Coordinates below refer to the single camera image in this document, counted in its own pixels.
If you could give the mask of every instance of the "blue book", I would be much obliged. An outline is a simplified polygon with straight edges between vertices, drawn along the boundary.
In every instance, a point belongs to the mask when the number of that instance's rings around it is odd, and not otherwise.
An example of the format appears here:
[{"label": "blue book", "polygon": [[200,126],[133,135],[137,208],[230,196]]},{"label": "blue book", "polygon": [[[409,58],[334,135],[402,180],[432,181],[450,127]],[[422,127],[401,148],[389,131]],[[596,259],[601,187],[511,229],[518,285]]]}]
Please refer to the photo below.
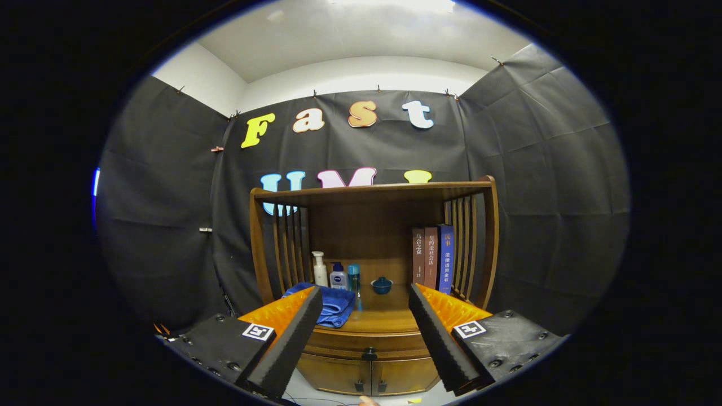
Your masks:
[{"label": "blue book", "polygon": [[439,283],[438,291],[451,294],[451,281],[453,278],[453,227],[448,224],[439,224]]}]

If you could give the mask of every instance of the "cable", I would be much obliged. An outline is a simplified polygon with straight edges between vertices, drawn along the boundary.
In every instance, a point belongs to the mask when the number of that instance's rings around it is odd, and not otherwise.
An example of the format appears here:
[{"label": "cable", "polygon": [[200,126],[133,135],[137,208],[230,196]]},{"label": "cable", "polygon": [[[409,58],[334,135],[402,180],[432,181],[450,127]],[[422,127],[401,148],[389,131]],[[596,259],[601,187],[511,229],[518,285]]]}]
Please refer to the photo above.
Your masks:
[{"label": "cable", "polygon": [[290,397],[290,398],[291,398],[291,400],[292,400],[292,401],[293,401],[294,403],[296,403],[296,404],[297,404],[297,402],[296,402],[296,399],[293,399],[293,396],[291,396],[291,394],[290,394],[290,393],[288,393],[288,392],[285,392],[285,393],[286,393],[286,394],[288,395],[288,397]]},{"label": "cable", "polygon": [[[340,402],[339,400],[319,399],[319,398],[317,398],[317,397],[297,397],[296,399],[301,399],[301,400],[326,400],[327,402],[334,402],[334,403],[336,403],[337,405],[343,405],[343,406],[358,406],[358,403],[343,403],[343,402]],[[293,397],[291,397],[291,400],[293,400],[294,403],[297,403],[296,400],[293,399]]]}]

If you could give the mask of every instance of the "blue bowl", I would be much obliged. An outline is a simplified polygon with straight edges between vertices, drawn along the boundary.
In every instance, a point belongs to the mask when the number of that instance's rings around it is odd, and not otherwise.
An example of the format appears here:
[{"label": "blue bowl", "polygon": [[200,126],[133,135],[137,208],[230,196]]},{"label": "blue bowl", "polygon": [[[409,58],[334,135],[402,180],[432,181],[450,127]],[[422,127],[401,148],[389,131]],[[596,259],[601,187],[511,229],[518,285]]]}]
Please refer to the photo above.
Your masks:
[{"label": "blue bowl", "polygon": [[371,282],[371,286],[373,286],[373,291],[379,295],[385,295],[386,293],[391,291],[392,285],[393,285],[393,280],[388,280],[383,276],[379,277],[377,280]]}]

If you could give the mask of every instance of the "white wall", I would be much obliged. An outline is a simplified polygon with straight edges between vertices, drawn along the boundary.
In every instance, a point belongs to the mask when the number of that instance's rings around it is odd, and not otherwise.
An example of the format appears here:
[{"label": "white wall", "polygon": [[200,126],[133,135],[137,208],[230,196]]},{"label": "white wall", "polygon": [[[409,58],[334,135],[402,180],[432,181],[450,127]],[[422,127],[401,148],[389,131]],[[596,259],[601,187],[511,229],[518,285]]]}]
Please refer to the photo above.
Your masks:
[{"label": "white wall", "polygon": [[355,90],[423,90],[460,95],[487,71],[468,65],[410,56],[334,59],[273,74],[249,83],[237,104],[245,113],[296,98]]},{"label": "white wall", "polygon": [[246,87],[228,65],[198,43],[192,43],[152,73],[176,89],[228,117],[235,114]]}]

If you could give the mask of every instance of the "red book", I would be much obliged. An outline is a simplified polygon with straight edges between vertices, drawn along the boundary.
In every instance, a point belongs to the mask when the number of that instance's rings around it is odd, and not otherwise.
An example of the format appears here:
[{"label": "red book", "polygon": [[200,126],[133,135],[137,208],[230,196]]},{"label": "red book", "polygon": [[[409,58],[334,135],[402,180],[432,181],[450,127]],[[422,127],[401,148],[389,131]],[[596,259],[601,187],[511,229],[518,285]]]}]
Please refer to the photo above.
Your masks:
[{"label": "red book", "polygon": [[412,269],[411,281],[412,283],[424,285],[424,270],[426,269],[424,266],[424,252],[426,250],[424,249],[425,234],[423,227],[412,228],[412,243],[412,249],[414,250],[412,264],[414,268]]},{"label": "red book", "polygon": [[424,227],[424,235],[424,286],[436,289],[439,230],[436,227]]}]

